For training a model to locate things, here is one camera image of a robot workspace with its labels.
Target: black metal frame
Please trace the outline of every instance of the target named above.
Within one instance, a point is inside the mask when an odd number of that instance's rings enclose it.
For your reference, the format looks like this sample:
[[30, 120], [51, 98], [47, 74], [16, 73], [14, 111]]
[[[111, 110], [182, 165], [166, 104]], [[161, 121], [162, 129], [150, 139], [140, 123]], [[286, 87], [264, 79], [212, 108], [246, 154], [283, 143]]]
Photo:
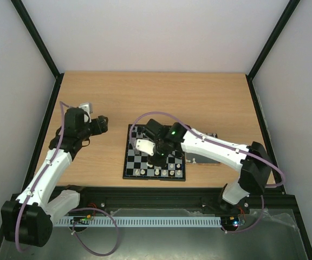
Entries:
[[[51, 72], [53, 73], [56, 82], [54, 85], [53, 92], [50, 97], [47, 111], [45, 113], [43, 124], [37, 139], [37, 143], [32, 155], [32, 159], [27, 171], [27, 175], [24, 181], [23, 189], [31, 182], [33, 174], [35, 172], [40, 152], [44, 143], [45, 135], [50, 123], [51, 115], [55, 107], [57, 95], [59, 93], [62, 79], [64, 74], [60, 73], [57, 69], [53, 59], [51, 58], [49, 51], [47, 50], [44, 42], [42, 41], [35, 25], [33, 24], [25, 6], [21, 0], [11, 0], [15, 9], [19, 13], [22, 21], [26, 28], [30, 32], [35, 44], [38, 46], [41, 54], [43, 55], [46, 63], [48, 64]], [[251, 98], [255, 107], [259, 126], [261, 128], [262, 136], [264, 139], [266, 151], [270, 156], [272, 162], [276, 165], [276, 158], [270, 142], [268, 130], [266, 128], [263, 114], [258, 103], [257, 95], [255, 92], [254, 85], [252, 83], [262, 63], [266, 59], [269, 51], [273, 47], [281, 31], [285, 27], [287, 21], [291, 17], [292, 13], [296, 9], [300, 0], [290, 0], [286, 6], [282, 16], [277, 22], [274, 30], [268, 38], [265, 46], [263, 47], [260, 55], [258, 56], [255, 64], [253, 65], [250, 73], [246, 76], [246, 80], [249, 85]], [[281, 177], [278, 173], [273, 172], [274, 178], [277, 182], [281, 181]], [[58, 196], [64, 187], [56, 187], [52, 198]], [[86, 205], [88, 201], [100, 205], [102, 202], [105, 204], [105, 210], [116, 210], [116, 209], [128, 209], [128, 208], [179, 208], [188, 210], [199, 210], [203, 213], [215, 213], [217, 216], [226, 216], [226, 214], [220, 209], [213, 209], [208, 207], [202, 207], [205, 203], [215, 202], [219, 196], [220, 188], [104, 188], [104, 187], [88, 187], [84, 190], [83, 200], [81, 204]], [[261, 199], [259, 196], [251, 196], [246, 199], [249, 203], [250, 208], [259, 208], [261, 206]], [[296, 218], [296, 223], [300, 229], [305, 251], [309, 259], [312, 259], [312, 248], [304, 226], [300, 210], [298, 208], [295, 196], [288, 195], [285, 193], [283, 186], [275, 189], [267, 189], [264, 194], [265, 205], [271, 209], [292, 209]], [[2, 229], [0, 229], [0, 248], [3, 241]]]

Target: robotic arm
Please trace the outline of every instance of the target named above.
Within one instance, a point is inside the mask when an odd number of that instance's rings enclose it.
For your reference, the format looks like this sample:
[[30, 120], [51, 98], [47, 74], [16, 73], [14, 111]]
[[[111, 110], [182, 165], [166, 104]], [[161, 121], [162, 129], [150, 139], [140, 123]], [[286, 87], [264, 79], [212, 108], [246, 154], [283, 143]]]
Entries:
[[[179, 123], [167, 127], [150, 119], [144, 129], [144, 135], [152, 141], [137, 139], [136, 149], [147, 153], [148, 163], [155, 166], [164, 166], [167, 156], [176, 150], [181, 153], [199, 154], [220, 161], [239, 172], [239, 178], [230, 184], [226, 184], [222, 189], [219, 204], [224, 211], [230, 211], [233, 205], [238, 204], [250, 194], [262, 195], [264, 193], [271, 171], [270, 167], [240, 152], [249, 152], [270, 161], [260, 143], [253, 142], [250, 146], [233, 144], [205, 135], [194, 128], [191, 130], [200, 135], [202, 139], [193, 135]], [[232, 150], [213, 145], [204, 139], [229, 146]]]
[[[57, 153], [56, 148], [60, 142], [61, 128], [56, 131], [56, 136], [51, 140], [45, 161], [32, 182], [15, 201], [4, 203], [1, 214], [6, 240], [15, 241], [17, 216], [28, 196], [30, 198], [23, 211], [19, 229], [19, 241], [23, 244], [44, 246], [50, 238], [53, 224], [79, 205], [80, 194], [72, 190], [64, 190], [57, 198], [51, 202], [48, 201], [59, 178], [83, 147], [82, 143], [89, 141], [92, 135], [108, 131], [108, 118], [98, 116], [91, 120], [91, 113], [92, 105], [90, 103], [83, 103], [79, 107], [67, 109], [64, 115], [63, 138]], [[56, 153], [56, 157], [50, 161], [54, 153]], [[35, 182], [37, 185], [31, 192], [31, 187]]]

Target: white plastic part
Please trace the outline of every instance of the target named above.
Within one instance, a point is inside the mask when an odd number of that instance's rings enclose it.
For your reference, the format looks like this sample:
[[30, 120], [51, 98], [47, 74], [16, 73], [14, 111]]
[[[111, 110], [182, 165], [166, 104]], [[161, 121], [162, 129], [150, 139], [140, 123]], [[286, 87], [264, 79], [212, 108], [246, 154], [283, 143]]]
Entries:
[[88, 121], [88, 122], [91, 123], [91, 116], [90, 116], [90, 114], [92, 114], [92, 112], [93, 112], [92, 104], [90, 102], [86, 102], [86, 103], [80, 104], [78, 107], [83, 109], [89, 115], [89, 117], [87, 117], [87, 115], [84, 116], [84, 121], [85, 122]]
[[227, 184], [225, 190], [223, 191], [222, 198], [226, 202], [236, 205], [242, 198], [245, 198], [249, 194], [249, 192], [240, 187], [238, 180], [236, 180]]
[[[48, 164], [50, 158], [53, 156], [56, 149], [49, 150], [47, 153], [47, 157], [38, 170], [37, 174], [34, 176], [31, 183], [27, 186], [27, 188], [16, 198], [20, 203], [23, 203], [26, 199], [26, 196], [30, 192], [30, 189], [37, 179], [38, 175], [41, 173], [43, 168]], [[63, 150], [59, 150], [53, 163], [50, 164], [47, 170], [44, 172], [42, 178], [39, 180], [34, 192], [33, 196], [27, 202], [28, 205], [32, 205], [33, 203], [38, 203], [42, 209], [46, 209], [47, 203], [49, 201], [50, 195], [53, 192], [56, 183], [59, 181], [61, 175], [64, 173], [66, 168], [72, 163], [72, 157], [69, 153], [65, 153]]]
[[[184, 135], [184, 142], [181, 143], [181, 147], [184, 152], [199, 154], [212, 160], [219, 161], [220, 163], [226, 164], [240, 173], [242, 169], [241, 160], [244, 160], [246, 155], [243, 153], [236, 153], [236, 151], [238, 149], [238, 151], [243, 150], [248, 152], [249, 149], [246, 145], [233, 144], [231, 142], [226, 142], [218, 138], [205, 135], [195, 129], [192, 130], [197, 134], [200, 134], [202, 138], [197, 138], [187, 131]], [[233, 147], [234, 151], [203, 141], [203, 137]]]
[[79, 201], [80, 194], [76, 191], [62, 191], [58, 197], [47, 205], [45, 213], [50, 215], [50, 220], [55, 224], [70, 210], [75, 209], [79, 205]]
[[146, 139], [137, 139], [135, 142], [135, 148], [138, 151], [147, 153], [150, 156], [154, 155], [154, 146], [155, 144], [153, 142]]
[[[113, 217], [120, 228], [221, 228], [220, 217]], [[72, 216], [60, 219], [55, 227], [71, 227]], [[76, 224], [84, 227], [114, 227], [110, 218], [95, 217], [93, 220], [84, 220]]]

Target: wooden table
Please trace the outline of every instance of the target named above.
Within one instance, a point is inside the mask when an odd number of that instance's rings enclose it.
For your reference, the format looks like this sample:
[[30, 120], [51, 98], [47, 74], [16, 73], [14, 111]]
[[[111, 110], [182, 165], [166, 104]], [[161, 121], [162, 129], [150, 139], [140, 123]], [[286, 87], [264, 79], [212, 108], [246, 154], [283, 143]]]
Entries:
[[[67, 168], [58, 186], [222, 187], [238, 173], [226, 165], [186, 165], [186, 181], [123, 180], [128, 124], [149, 111], [168, 112], [201, 132], [215, 132], [223, 140], [263, 144], [244, 74], [75, 72], [64, 75], [57, 101], [72, 106], [93, 104], [92, 117], [109, 118], [108, 132], [91, 137]], [[38, 167], [60, 126], [60, 105], [51, 117]], [[173, 124], [165, 116], [153, 116]], [[140, 121], [145, 124], [149, 118]]]

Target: chessboard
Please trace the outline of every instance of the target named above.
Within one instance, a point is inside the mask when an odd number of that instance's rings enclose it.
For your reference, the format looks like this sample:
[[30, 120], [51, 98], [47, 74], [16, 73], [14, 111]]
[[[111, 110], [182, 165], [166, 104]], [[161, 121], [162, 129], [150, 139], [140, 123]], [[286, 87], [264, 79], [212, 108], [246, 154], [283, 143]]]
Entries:
[[[148, 139], [142, 133], [145, 125], [136, 125], [132, 131], [132, 139]], [[185, 156], [173, 151], [167, 157], [167, 164], [164, 167], [156, 167], [147, 163], [148, 155], [146, 153], [133, 149], [132, 141], [127, 134], [126, 155], [123, 168], [124, 179], [142, 179], [142, 180], [170, 180], [185, 181]]]

